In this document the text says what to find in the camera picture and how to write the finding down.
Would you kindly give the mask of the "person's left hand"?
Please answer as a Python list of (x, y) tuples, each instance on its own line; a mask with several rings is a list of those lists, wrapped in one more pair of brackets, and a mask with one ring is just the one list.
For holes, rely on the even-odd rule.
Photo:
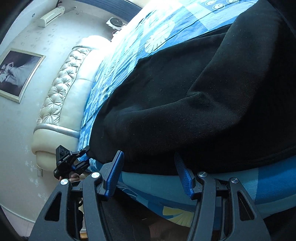
[(78, 182), (80, 181), (80, 175), (77, 173), (70, 173), (68, 178), (59, 178), (59, 183), (61, 185), (67, 185), (68, 183)]

